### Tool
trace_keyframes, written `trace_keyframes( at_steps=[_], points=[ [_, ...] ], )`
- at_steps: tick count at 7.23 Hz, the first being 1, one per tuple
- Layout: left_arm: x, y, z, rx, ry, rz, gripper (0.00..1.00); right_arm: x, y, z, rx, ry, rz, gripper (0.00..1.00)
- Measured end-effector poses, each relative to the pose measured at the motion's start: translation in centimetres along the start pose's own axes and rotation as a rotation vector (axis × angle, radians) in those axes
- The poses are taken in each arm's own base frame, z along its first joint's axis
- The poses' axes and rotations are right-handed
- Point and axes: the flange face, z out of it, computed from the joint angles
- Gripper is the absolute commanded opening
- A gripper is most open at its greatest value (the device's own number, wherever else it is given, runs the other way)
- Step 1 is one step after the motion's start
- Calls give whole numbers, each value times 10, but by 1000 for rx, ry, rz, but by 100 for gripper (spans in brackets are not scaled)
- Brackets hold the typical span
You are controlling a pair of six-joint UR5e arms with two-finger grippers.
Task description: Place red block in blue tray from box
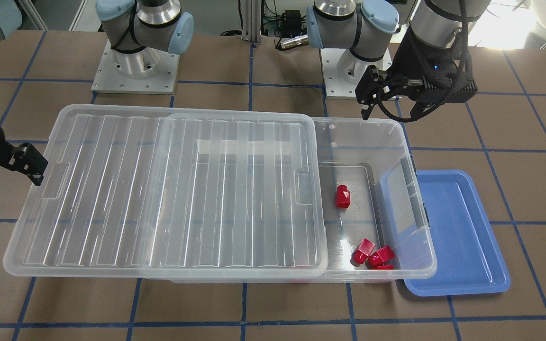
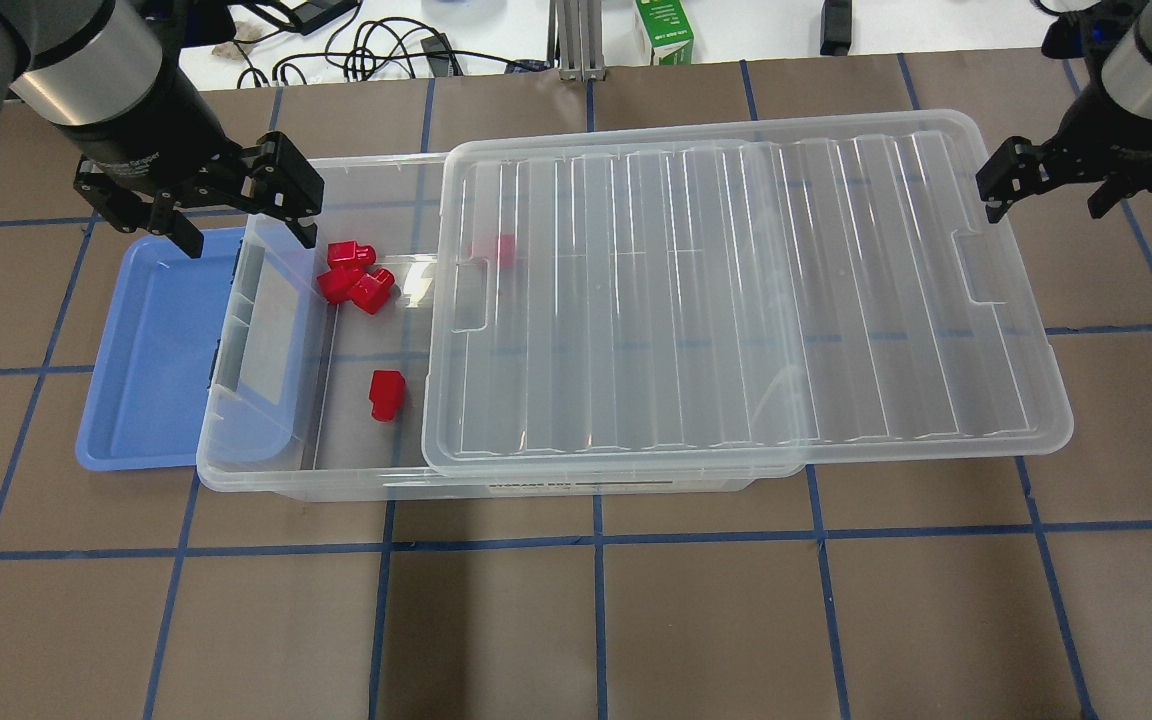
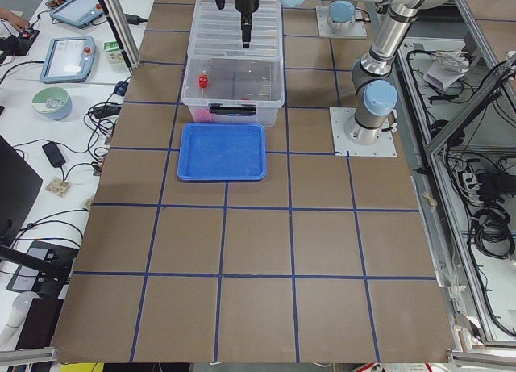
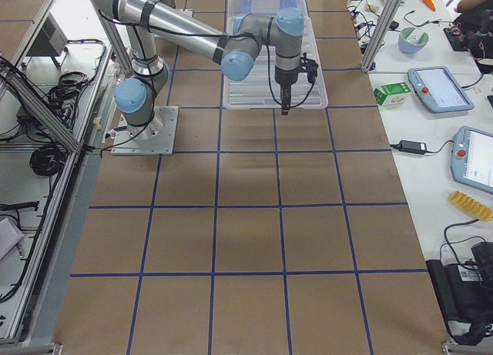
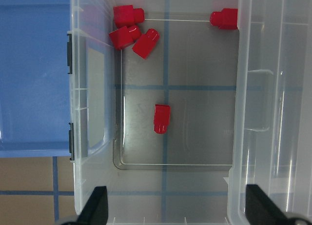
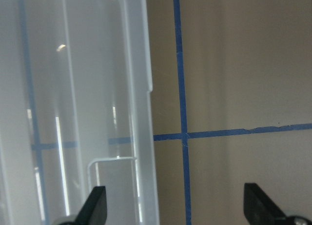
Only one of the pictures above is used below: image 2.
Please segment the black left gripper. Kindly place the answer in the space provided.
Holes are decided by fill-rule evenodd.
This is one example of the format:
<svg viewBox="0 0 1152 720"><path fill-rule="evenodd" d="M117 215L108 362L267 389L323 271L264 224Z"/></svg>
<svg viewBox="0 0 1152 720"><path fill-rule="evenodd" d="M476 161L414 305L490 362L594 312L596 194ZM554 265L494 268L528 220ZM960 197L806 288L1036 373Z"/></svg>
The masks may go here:
<svg viewBox="0 0 1152 720"><path fill-rule="evenodd" d="M146 232L200 259L204 234L180 209L225 206L278 219L301 247L317 245L325 181L291 137L230 141L187 76L157 76L116 118L77 126L73 187L100 217L146 217Z"/></svg>

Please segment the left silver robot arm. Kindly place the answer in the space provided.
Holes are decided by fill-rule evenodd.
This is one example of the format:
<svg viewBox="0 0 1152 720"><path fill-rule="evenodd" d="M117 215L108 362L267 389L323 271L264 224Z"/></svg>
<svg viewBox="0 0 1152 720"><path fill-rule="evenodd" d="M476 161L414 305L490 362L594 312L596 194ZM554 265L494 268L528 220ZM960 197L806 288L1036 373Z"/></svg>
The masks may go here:
<svg viewBox="0 0 1152 720"><path fill-rule="evenodd" d="M13 96L79 150L74 185L119 232L165 234L197 258L184 209L275 209L255 151L132 1L0 1L0 115Z"/></svg>

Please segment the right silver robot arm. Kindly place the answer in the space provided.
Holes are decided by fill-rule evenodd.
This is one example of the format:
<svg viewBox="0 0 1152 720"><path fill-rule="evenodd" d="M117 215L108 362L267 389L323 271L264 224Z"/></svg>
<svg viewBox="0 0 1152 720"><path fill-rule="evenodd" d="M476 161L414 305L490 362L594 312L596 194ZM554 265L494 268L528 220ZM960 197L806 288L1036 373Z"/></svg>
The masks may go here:
<svg viewBox="0 0 1152 720"><path fill-rule="evenodd" d="M1011 136L975 176L991 223L1011 206L1066 184L1094 185L1087 213L1101 218L1152 194L1152 1L1038 1L1052 20L1043 55L1082 59L1087 86L1055 135Z"/></svg>

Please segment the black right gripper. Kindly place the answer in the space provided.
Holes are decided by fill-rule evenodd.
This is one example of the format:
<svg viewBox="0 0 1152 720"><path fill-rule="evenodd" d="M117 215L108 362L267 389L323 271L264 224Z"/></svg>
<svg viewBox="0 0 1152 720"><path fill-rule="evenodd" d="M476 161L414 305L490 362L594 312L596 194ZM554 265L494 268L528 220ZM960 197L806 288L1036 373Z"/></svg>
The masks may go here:
<svg viewBox="0 0 1152 720"><path fill-rule="evenodd" d="M1011 136L975 173L988 223L1000 223L1016 202L1041 192L1044 185L1096 182L1102 183L1087 197L1092 219L1152 191L1152 118L1123 108L1098 79L1083 88L1056 135L1043 146Z"/></svg>

